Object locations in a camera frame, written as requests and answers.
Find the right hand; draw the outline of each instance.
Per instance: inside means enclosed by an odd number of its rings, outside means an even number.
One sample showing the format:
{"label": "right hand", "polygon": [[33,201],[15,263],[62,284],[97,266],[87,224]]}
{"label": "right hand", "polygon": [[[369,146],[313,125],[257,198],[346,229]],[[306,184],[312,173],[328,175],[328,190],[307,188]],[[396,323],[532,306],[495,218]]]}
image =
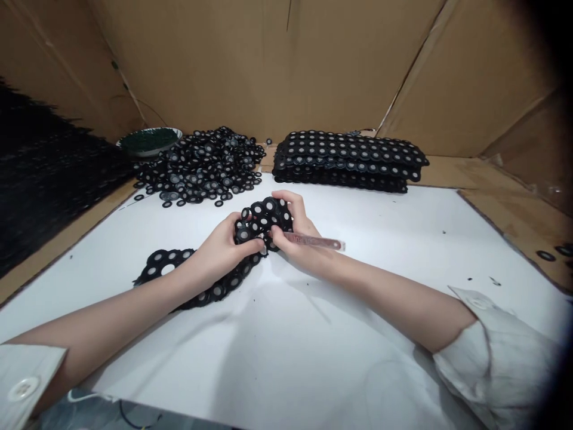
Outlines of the right hand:
{"label": "right hand", "polygon": [[[272,194],[274,198],[283,199],[288,203],[295,233],[322,237],[312,221],[306,216],[302,196],[286,190],[273,191]],[[294,262],[299,268],[314,276],[326,277],[334,264],[336,251],[290,242],[285,238],[279,226],[273,226],[272,232],[273,242],[288,256],[289,261]]]}

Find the metal tool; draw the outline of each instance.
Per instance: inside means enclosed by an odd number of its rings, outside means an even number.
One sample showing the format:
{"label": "metal tool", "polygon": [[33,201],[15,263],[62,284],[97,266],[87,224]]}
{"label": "metal tool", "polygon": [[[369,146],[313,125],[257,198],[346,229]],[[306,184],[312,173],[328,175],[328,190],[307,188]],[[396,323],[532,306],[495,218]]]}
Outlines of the metal tool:
{"label": "metal tool", "polygon": [[317,238],[314,236],[307,236],[300,233],[284,232],[285,238],[290,242],[299,243],[302,245],[312,245],[320,248],[333,249],[335,251],[344,251],[346,244],[337,239]]}

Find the white dot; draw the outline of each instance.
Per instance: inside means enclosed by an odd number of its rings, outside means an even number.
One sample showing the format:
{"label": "white dot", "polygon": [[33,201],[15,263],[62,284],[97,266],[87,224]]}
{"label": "white dot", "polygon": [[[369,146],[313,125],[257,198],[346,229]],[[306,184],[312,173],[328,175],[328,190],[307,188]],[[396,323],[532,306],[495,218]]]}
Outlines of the white dot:
{"label": "white dot", "polygon": [[173,269],[175,269],[174,265],[166,265],[162,270],[161,270],[161,274],[162,275],[166,275],[169,272],[171,272]]}

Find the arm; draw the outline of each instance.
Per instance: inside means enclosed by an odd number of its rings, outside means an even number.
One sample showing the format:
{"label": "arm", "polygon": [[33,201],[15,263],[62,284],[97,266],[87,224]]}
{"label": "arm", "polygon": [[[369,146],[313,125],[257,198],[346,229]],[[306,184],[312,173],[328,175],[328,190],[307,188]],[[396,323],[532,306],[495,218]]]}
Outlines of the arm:
{"label": "arm", "polygon": [[[295,232],[320,236],[306,216],[301,196],[277,191],[273,197],[289,202]],[[360,297],[432,353],[448,346],[477,320],[461,301],[447,294],[335,251],[291,243],[276,226],[272,231],[275,244],[299,267]]]}
{"label": "arm", "polygon": [[233,242],[234,224],[239,218],[239,213],[229,215],[193,256],[167,275],[6,342],[68,350],[34,413],[48,408],[170,311],[212,286],[244,257],[260,251],[264,245],[261,239],[241,245]]}

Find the white button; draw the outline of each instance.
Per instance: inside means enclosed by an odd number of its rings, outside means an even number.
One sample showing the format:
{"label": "white button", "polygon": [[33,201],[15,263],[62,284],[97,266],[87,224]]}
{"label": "white button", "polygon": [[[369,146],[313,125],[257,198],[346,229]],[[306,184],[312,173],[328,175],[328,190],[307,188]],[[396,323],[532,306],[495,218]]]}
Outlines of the white button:
{"label": "white button", "polygon": [[470,302],[476,308],[483,309],[484,311],[487,311],[489,308],[491,308],[491,304],[482,299],[469,299],[468,302]]}
{"label": "white button", "polygon": [[30,397],[34,391],[40,386],[40,378],[37,376],[32,376],[26,378],[16,385],[14,385],[8,392],[8,400],[11,402],[17,402]]}

